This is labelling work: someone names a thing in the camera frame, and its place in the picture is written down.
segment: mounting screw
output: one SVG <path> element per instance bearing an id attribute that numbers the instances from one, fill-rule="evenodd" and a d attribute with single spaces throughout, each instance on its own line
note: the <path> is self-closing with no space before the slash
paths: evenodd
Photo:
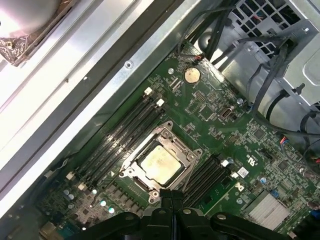
<path id="1" fill-rule="evenodd" d="M 237 204 L 243 204 L 244 201 L 243 201 L 241 198 L 238 198 L 238 199 L 236 200 L 236 203 L 237 203 Z"/>
<path id="2" fill-rule="evenodd" d="M 173 68 L 168 69 L 168 74 L 174 74 L 175 70 Z"/>
<path id="3" fill-rule="evenodd" d="M 124 63 L 124 66 L 127 68 L 127 69 L 132 69 L 134 67 L 134 63 L 132 61 L 126 61 Z"/>
<path id="4" fill-rule="evenodd" d="M 216 218 L 217 218 L 217 219 L 220 219 L 220 220 L 226 220 L 226 219 L 227 219 L 227 217 L 226 217 L 225 215 L 222 215 L 222 214 L 218 214 L 218 215 L 216 216 Z"/>
<path id="5" fill-rule="evenodd" d="M 183 209 L 183 213 L 184 214 L 191 214 L 191 210 L 190 209 Z"/>

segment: microchip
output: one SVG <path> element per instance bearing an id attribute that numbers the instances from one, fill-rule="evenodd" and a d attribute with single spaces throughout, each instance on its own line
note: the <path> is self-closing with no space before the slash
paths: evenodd
<path id="1" fill-rule="evenodd" d="M 141 163 L 149 179 L 165 185 L 180 169 L 180 162 L 163 146 L 156 146 Z"/>
<path id="2" fill-rule="evenodd" d="M 114 196 L 116 196 L 117 198 L 119 198 L 122 195 L 122 191 L 120 189 L 118 189 L 117 191 L 115 191 Z"/>
<path id="3" fill-rule="evenodd" d="M 139 206 L 137 204 L 133 204 L 130 211 L 135 213 L 136 211 L 138 211 L 138 209 L 139 209 Z"/>
<path id="4" fill-rule="evenodd" d="M 128 196 L 125 195 L 125 194 L 123 194 L 123 195 L 120 197 L 119 200 L 120 200 L 120 202 L 125 203 L 127 199 L 128 199 Z"/>
<path id="5" fill-rule="evenodd" d="M 265 132 L 260 128 L 257 131 L 255 131 L 253 134 L 253 136 L 258 140 L 260 140 L 264 135 L 265 135 Z"/>
<path id="6" fill-rule="evenodd" d="M 130 208 L 133 203 L 134 203 L 134 202 L 133 202 L 131 199 L 128 199 L 128 200 L 125 202 L 125 206 L 126 206 L 127 208 Z"/>
<path id="7" fill-rule="evenodd" d="M 289 166 L 289 164 L 286 162 L 286 161 L 282 161 L 279 163 L 278 165 L 278 168 L 281 170 L 281 171 L 284 171 L 287 169 L 287 167 Z"/>
<path id="8" fill-rule="evenodd" d="M 83 213 L 84 215 L 87 215 L 87 214 L 89 213 L 89 211 L 88 211 L 87 209 L 85 209 L 85 210 L 82 211 L 82 213 Z"/>
<path id="9" fill-rule="evenodd" d="M 213 114 L 211 108 L 208 106 L 205 106 L 199 113 L 206 121 L 208 121 L 211 115 Z"/>

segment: chip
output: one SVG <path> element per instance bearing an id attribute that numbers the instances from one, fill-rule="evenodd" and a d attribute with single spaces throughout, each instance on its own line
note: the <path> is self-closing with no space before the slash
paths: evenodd
<path id="1" fill-rule="evenodd" d="M 141 163 L 149 179 L 165 185 L 181 167 L 179 161 L 161 145 L 156 146 Z"/>
<path id="2" fill-rule="evenodd" d="M 287 169 L 287 167 L 289 166 L 289 164 L 286 162 L 286 161 L 282 161 L 280 162 L 280 164 L 278 165 L 278 168 L 281 170 L 281 171 L 284 171 Z"/>
<path id="3" fill-rule="evenodd" d="M 89 213 L 89 211 L 88 211 L 87 209 L 85 209 L 85 210 L 82 211 L 82 213 L 83 213 L 84 215 L 87 215 L 87 214 Z"/>
<path id="4" fill-rule="evenodd" d="M 208 121 L 211 115 L 213 114 L 212 110 L 210 107 L 205 106 L 201 111 L 200 111 L 201 116 Z"/>
<path id="5" fill-rule="evenodd" d="M 265 135 L 265 132 L 261 129 L 258 129 L 253 135 L 256 139 L 260 140 Z"/>

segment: blue component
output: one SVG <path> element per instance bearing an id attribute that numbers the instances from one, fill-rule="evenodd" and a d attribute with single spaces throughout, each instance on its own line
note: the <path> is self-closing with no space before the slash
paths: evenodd
<path id="1" fill-rule="evenodd" d="M 310 212 L 311 216 L 313 216 L 315 219 L 320 220 L 320 210 L 312 210 Z"/>
<path id="2" fill-rule="evenodd" d="M 276 190 L 272 190 L 270 194 L 274 196 L 276 199 L 279 197 L 279 193 Z"/>

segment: capacitor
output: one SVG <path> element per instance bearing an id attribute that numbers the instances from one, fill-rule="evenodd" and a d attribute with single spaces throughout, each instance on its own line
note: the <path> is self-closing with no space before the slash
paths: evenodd
<path id="1" fill-rule="evenodd" d="M 244 100 L 239 97 L 237 100 L 236 100 L 236 103 L 239 105 L 239 106 L 242 106 L 242 104 L 244 104 Z"/>
<path id="2" fill-rule="evenodd" d="M 230 156 L 228 156 L 226 158 L 226 160 L 228 161 L 229 164 L 234 164 L 235 163 L 234 159 L 232 157 L 230 157 Z"/>
<path id="3" fill-rule="evenodd" d="M 69 195 L 68 195 L 68 198 L 69 198 L 70 200 L 73 200 L 73 199 L 75 199 L 75 195 L 69 194 Z"/>
<path id="4" fill-rule="evenodd" d="M 314 201 L 308 201 L 306 205 L 312 210 L 319 210 L 319 204 Z"/>
<path id="5" fill-rule="evenodd" d="M 65 189 L 65 190 L 63 190 L 63 193 L 68 196 L 70 192 L 68 189 Z"/>
<path id="6" fill-rule="evenodd" d="M 258 176 L 257 179 L 262 184 L 266 184 L 267 183 L 267 179 L 264 176 Z"/>
<path id="7" fill-rule="evenodd" d="M 116 210 L 115 210 L 113 207 L 109 207 L 109 209 L 108 209 L 108 212 L 109 212 L 110 214 L 114 214 L 115 211 L 116 211 Z"/>
<path id="8" fill-rule="evenodd" d="M 105 207 L 107 205 L 107 202 L 105 200 L 100 201 L 100 206 Z"/>

